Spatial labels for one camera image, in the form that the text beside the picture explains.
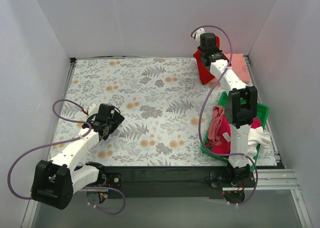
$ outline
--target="pile of clothes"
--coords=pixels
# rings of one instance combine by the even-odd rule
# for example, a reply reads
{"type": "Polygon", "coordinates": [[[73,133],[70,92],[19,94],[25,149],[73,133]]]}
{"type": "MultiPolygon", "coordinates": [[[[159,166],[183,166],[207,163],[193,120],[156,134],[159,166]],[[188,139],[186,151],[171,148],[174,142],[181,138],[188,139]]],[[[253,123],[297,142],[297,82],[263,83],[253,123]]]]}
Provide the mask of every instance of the pile of clothes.
{"type": "MultiPolygon", "coordinates": [[[[213,108],[213,119],[208,130],[206,147],[218,154],[230,154],[230,125],[225,118],[225,108],[215,106],[213,108]]],[[[258,118],[253,119],[248,135],[247,155],[253,160],[257,155],[257,145],[261,148],[270,148],[271,137],[269,132],[264,132],[258,118]]]]}

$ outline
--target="wall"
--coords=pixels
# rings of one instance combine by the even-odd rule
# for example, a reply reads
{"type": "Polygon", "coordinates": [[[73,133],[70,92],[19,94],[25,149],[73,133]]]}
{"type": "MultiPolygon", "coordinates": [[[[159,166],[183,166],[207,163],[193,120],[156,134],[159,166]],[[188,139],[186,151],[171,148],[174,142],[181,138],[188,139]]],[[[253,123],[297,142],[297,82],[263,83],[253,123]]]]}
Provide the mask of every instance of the wall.
{"type": "MultiPolygon", "coordinates": [[[[21,226],[28,202],[10,193],[7,173],[21,153],[51,141],[51,105],[62,97],[69,66],[37,0],[0,0],[1,227],[21,226]]],[[[30,195],[35,166],[47,153],[27,156],[13,170],[19,194],[30,195]]]]}
{"type": "MultiPolygon", "coordinates": [[[[69,57],[191,57],[190,32],[216,24],[248,54],[276,0],[38,0],[69,57]]],[[[225,37],[222,49],[229,50],[225,37]]]]}
{"type": "Polygon", "coordinates": [[[320,227],[320,0],[277,0],[249,59],[282,159],[320,227]]]}

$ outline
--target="gray wall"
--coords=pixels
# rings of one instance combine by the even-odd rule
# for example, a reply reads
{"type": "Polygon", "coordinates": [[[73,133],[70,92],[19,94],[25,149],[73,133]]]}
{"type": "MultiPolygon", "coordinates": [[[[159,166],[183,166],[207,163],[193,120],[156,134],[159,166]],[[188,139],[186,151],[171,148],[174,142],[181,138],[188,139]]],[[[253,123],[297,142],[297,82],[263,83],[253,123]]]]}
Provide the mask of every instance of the gray wall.
{"type": "MultiPolygon", "coordinates": [[[[27,201],[14,197],[7,172],[23,152],[51,141],[69,60],[37,0],[0,0],[0,226],[20,227],[27,201]]],[[[13,185],[30,195],[35,165],[48,150],[21,160],[13,185]]]]}
{"type": "Polygon", "coordinates": [[[249,59],[280,155],[320,227],[320,0],[277,0],[249,59]]]}
{"type": "MultiPolygon", "coordinates": [[[[276,0],[38,0],[69,57],[191,57],[190,32],[216,24],[248,54],[276,0]]],[[[222,49],[229,50],[225,37],[222,49]]]]}

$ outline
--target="metal frame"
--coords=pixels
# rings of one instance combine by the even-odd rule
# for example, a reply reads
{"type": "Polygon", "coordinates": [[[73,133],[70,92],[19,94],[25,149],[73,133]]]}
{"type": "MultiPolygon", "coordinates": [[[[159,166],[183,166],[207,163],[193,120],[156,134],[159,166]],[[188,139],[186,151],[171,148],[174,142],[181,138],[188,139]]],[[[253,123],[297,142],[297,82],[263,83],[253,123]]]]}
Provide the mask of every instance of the metal frame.
{"type": "MultiPolygon", "coordinates": [[[[127,57],[101,57],[101,59],[106,59],[106,58],[112,59],[112,58],[127,58],[127,57]]],[[[248,57],[245,57],[244,59],[245,59],[245,62],[247,64],[247,67],[248,67],[248,70],[249,70],[249,73],[250,73],[250,76],[251,76],[252,83],[254,85],[256,85],[254,77],[253,77],[253,74],[252,74],[252,70],[251,70],[251,67],[250,67],[250,63],[249,63],[248,57]]],[[[67,90],[68,90],[68,88],[70,86],[70,83],[71,83],[71,80],[72,80],[72,76],[73,76],[73,73],[74,73],[74,69],[75,69],[75,62],[73,62],[71,67],[70,67],[70,71],[69,71],[69,74],[68,74],[68,78],[67,78],[67,82],[66,82],[66,86],[65,86],[65,89],[64,89],[63,96],[66,95],[67,90]]],[[[275,149],[274,153],[278,155],[279,151],[278,151],[277,145],[275,143],[274,137],[272,135],[271,127],[270,127],[268,121],[267,121],[266,124],[267,124],[267,127],[268,127],[268,129],[269,129],[269,131],[271,133],[271,138],[272,138],[272,142],[273,142],[274,149],[275,149]]],[[[141,169],[141,168],[143,168],[147,172],[147,174],[149,173],[149,171],[159,172],[159,174],[160,174],[164,170],[168,169],[168,167],[136,167],[136,169],[141,169]]],[[[190,170],[188,171],[188,168],[191,168],[191,167],[170,167],[170,169],[168,169],[168,170],[175,170],[175,171],[179,171],[179,169],[180,169],[180,171],[182,172],[181,173],[182,180],[179,180],[178,182],[176,182],[176,184],[178,183],[178,185],[180,187],[182,187],[181,184],[183,184],[183,186],[185,186],[186,185],[186,181],[190,180],[190,179],[193,179],[195,177],[194,175],[197,175],[197,174],[201,173],[201,178],[200,179],[203,179],[203,174],[204,173],[208,174],[210,169],[218,168],[218,167],[216,167],[216,166],[214,166],[214,167],[192,166],[191,169],[193,170],[193,175],[191,177],[186,176],[186,174],[188,174],[188,172],[190,172],[190,170]]],[[[134,167],[130,167],[130,166],[129,167],[111,166],[111,167],[109,167],[109,169],[110,169],[110,171],[113,170],[114,172],[119,172],[120,169],[122,169],[122,172],[126,173],[125,175],[128,175],[128,174],[132,173],[132,171],[135,168],[134,167]]],[[[149,186],[151,185],[152,186],[153,184],[152,184],[151,180],[148,180],[143,185],[149,185],[149,186]]],[[[302,226],[303,227],[312,227],[312,224],[310,222],[310,218],[308,216],[308,213],[307,213],[303,198],[301,196],[301,190],[300,190],[299,184],[297,182],[297,179],[295,177],[295,174],[294,174],[293,170],[289,170],[289,169],[260,169],[260,170],[258,170],[257,189],[258,190],[271,190],[271,189],[273,189],[273,190],[280,190],[280,189],[289,189],[289,190],[291,190],[292,198],[294,200],[294,203],[295,203],[299,218],[301,220],[302,226]]],[[[229,187],[224,187],[223,190],[230,190],[230,188],[229,187]]],[[[30,200],[28,202],[28,206],[27,206],[24,218],[23,218],[22,225],[21,225],[22,228],[30,228],[32,226],[32,222],[33,222],[33,219],[35,217],[37,204],[38,204],[38,202],[34,201],[34,200],[30,200]]]]}

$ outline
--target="white cloth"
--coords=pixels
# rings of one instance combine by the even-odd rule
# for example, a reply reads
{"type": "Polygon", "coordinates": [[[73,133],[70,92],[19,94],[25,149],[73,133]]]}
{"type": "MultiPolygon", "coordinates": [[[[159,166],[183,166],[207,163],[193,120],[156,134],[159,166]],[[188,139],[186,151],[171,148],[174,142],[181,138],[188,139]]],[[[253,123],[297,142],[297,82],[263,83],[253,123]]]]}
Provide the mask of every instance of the white cloth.
{"type": "Polygon", "coordinates": [[[257,155],[257,145],[260,144],[260,148],[270,148],[271,135],[269,132],[264,133],[263,128],[260,126],[256,129],[250,129],[248,135],[248,152],[247,155],[254,161],[254,157],[257,155]]]}

